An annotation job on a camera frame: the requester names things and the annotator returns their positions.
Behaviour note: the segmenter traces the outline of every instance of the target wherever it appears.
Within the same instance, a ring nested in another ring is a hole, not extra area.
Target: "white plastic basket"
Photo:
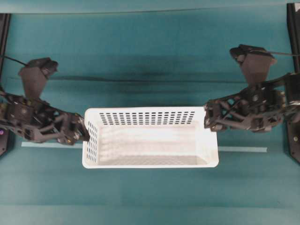
[[[203,107],[91,108],[85,168],[215,167],[216,133],[204,129]]]

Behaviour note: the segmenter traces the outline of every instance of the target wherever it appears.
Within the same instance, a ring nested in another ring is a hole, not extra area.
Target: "green surface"
[[[246,86],[229,49],[290,52],[286,6],[91,15],[13,15],[7,55],[59,62],[42,95],[81,114],[90,107],[203,105]],[[269,78],[293,71],[277,56]],[[5,60],[6,91],[23,94]],[[284,126],[218,134],[212,169],[88,170],[78,149],[21,147],[0,158],[0,224],[273,224],[300,222],[300,167]]]
[[[286,0],[2,0],[1,13],[111,13],[284,5]]]

